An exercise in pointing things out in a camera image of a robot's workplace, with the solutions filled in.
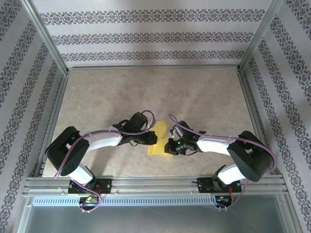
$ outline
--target marble floor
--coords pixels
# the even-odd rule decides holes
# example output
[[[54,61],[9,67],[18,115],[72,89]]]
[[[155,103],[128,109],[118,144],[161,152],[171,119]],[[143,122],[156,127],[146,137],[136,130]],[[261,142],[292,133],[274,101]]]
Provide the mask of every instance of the marble floor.
[[[157,120],[184,120],[197,131],[218,135],[253,132],[234,67],[83,70],[70,73],[54,138],[67,126],[81,131],[107,128],[149,109]],[[148,155],[147,146],[122,145],[93,150],[82,163],[96,176],[191,176],[213,174],[231,165],[217,153],[192,156]],[[43,177],[56,170],[47,160]]]

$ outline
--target yellow sponge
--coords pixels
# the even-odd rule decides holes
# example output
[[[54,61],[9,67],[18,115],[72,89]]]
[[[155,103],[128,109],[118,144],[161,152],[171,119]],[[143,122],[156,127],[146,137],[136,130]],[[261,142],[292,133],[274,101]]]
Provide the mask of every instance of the yellow sponge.
[[[167,154],[164,152],[164,146],[167,143],[166,121],[157,120],[155,126],[150,130],[157,135],[157,142],[148,146],[148,154]]]

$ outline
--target wallpaper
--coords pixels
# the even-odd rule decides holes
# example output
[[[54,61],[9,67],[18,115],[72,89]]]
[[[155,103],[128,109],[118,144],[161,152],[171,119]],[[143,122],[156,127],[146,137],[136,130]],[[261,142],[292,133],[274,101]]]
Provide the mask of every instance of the wallpaper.
[[[0,233],[10,232],[62,74],[18,0],[0,0]]]
[[[33,0],[68,67],[238,65],[271,0]]]
[[[284,1],[245,70],[265,140],[311,232],[311,6]]]

